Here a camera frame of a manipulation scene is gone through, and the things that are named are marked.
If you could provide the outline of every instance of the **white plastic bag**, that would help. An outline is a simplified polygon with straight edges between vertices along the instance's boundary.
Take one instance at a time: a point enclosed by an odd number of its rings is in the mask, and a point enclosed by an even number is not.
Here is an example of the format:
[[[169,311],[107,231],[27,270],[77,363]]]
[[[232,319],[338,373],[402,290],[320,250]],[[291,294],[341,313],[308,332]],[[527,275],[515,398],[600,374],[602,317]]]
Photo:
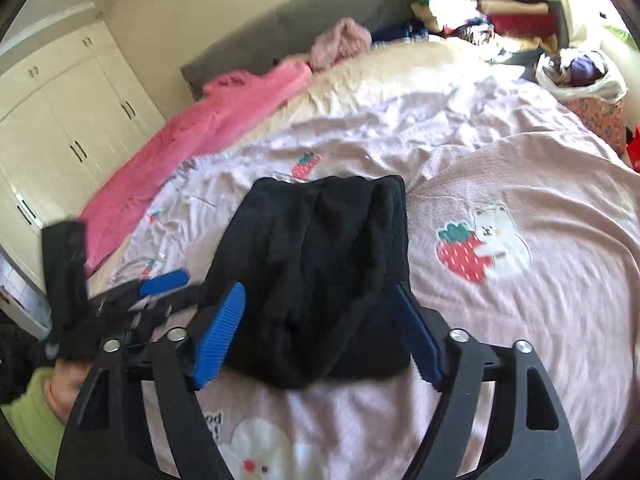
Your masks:
[[[602,56],[604,60],[607,73],[594,84],[581,87],[559,87],[548,75],[546,75],[544,68],[550,65],[551,58],[546,54],[540,57],[538,63],[538,70],[536,72],[536,81],[542,88],[549,91],[558,101],[567,101],[569,99],[579,99],[581,97],[600,97],[611,104],[620,102],[620,100],[626,95],[626,83],[625,78],[622,77],[620,70],[616,64],[601,50],[594,50]]]

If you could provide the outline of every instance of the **pink bed sheet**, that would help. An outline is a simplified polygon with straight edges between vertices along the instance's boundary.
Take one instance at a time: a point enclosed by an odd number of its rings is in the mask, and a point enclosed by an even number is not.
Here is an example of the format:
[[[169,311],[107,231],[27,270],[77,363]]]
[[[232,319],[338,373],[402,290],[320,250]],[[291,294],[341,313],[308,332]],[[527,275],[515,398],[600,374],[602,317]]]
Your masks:
[[[172,117],[85,206],[79,219],[86,223],[87,272],[94,272],[133,231],[181,163],[220,152],[310,82],[309,67],[290,60],[264,76],[237,70],[207,83],[203,100]]]

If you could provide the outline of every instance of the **headboard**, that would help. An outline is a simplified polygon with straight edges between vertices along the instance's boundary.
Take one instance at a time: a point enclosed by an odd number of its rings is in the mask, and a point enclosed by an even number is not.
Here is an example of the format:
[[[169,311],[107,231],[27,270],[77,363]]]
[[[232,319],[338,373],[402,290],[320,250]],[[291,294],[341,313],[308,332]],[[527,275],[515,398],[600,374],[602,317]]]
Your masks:
[[[345,16],[369,30],[411,19],[413,0],[291,0],[212,44],[181,67],[196,99],[202,86],[232,69],[264,74],[276,59],[308,52],[318,36]]]

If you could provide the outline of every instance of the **wardrobe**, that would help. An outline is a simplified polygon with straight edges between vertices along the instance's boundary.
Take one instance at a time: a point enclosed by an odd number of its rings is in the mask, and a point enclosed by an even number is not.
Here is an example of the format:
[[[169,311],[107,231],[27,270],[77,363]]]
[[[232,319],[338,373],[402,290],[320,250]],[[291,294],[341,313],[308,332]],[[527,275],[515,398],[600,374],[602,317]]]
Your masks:
[[[163,125],[103,22],[0,75],[0,246],[37,287],[40,230],[77,216]]]

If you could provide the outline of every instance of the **red nose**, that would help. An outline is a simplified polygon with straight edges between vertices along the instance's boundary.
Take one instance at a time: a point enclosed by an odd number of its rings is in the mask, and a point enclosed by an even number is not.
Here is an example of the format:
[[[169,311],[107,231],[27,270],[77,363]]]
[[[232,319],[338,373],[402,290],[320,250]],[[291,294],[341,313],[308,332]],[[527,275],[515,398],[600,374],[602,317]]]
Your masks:
[[[253,473],[255,471],[255,462],[253,460],[242,460],[242,465],[249,473]]]

